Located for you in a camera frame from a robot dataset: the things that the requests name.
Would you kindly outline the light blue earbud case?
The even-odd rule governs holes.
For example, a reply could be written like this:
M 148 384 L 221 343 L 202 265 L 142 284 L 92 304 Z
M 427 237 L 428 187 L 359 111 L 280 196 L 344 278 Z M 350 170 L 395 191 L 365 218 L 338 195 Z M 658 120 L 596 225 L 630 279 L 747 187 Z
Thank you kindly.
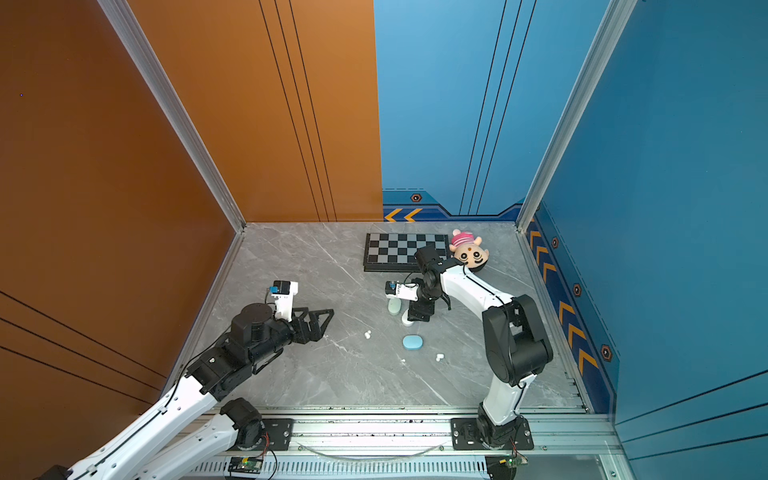
M 423 347 L 424 340 L 420 335 L 410 334 L 406 335 L 402 339 L 402 346 L 405 350 L 415 351 Z

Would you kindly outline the white earbud case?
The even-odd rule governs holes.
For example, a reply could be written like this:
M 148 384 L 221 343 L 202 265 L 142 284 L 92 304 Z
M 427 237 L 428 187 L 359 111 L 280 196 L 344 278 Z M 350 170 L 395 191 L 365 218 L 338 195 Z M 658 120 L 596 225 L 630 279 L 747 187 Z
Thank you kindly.
M 416 323 L 416 320 L 414 320 L 411 316 L 411 312 L 409 310 L 406 310 L 402 317 L 401 321 L 405 326 L 412 326 Z

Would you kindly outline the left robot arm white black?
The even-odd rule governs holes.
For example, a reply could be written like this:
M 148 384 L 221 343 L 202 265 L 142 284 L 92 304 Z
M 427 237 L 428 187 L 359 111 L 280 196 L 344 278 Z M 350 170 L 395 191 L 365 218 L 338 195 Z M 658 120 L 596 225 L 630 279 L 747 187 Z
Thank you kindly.
M 54 465 L 42 478 L 180 479 L 232 447 L 267 444 L 261 413 L 228 395 L 285 347 L 322 339 L 333 317 L 331 309 L 291 308 L 280 317 L 268 303 L 245 306 L 137 420 L 91 455 L 70 467 Z

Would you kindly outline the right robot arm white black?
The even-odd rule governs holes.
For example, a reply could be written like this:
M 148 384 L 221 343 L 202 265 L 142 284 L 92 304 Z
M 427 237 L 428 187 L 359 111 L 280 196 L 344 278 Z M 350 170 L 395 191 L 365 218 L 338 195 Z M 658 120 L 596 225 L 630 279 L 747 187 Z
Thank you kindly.
M 408 300 L 403 320 L 427 322 L 439 299 L 463 304 L 482 323 L 487 363 L 493 373 L 470 436 L 457 435 L 458 449 L 481 444 L 488 449 L 532 450 L 533 434 L 520 413 L 526 393 L 553 360 L 554 351 L 535 300 L 514 297 L 477 277 L 454 258 L 442 258 L 431 246 L 415 253 L 422 276 L 400 284 Z

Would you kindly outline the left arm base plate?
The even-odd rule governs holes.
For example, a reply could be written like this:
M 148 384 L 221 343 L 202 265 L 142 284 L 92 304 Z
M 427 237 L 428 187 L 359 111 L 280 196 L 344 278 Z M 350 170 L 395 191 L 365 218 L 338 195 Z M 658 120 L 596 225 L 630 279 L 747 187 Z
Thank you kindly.
M 241 451 L 287 451 L 293 428 L 293 418 L 266 418 L 251 422 L 238 431 L 234 448 Z

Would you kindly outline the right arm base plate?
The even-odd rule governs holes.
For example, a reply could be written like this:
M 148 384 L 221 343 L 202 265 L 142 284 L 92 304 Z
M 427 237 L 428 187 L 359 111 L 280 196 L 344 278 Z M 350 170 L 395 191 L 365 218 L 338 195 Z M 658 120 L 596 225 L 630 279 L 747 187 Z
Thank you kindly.
M 501 426 L 481 418 L 453 418 L 450 427 L 453 448 L 459 451 L 530 451 L 535 448 L 532 430 L 523 416 Z

